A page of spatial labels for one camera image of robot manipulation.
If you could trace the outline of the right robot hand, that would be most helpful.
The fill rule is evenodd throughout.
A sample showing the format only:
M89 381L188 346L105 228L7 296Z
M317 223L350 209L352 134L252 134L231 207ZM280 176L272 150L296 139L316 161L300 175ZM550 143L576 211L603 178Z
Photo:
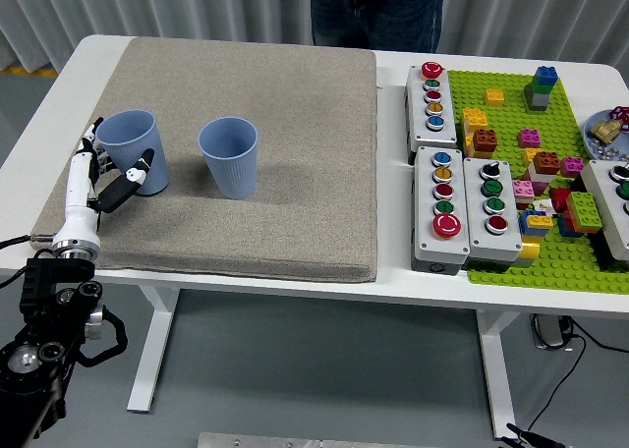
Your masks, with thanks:
M507 429L514 433L514 437L501 436L499 441L508 447L523 448L566 448L566 445L537 433L524 430L513 423L506 425Z

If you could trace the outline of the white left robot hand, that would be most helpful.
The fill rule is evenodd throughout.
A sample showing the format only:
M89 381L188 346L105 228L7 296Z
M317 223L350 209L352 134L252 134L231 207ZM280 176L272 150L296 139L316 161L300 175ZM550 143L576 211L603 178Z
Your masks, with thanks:
M101 117L85 131L70 162L66 188L65 223L52 240L53 254L62 257L97 258L97 236L102 212L111 213L132 197L143 185L151 168L154 150L147 148L137 161L122 172L101 193L94 190L99 177L113 162L95 139Z

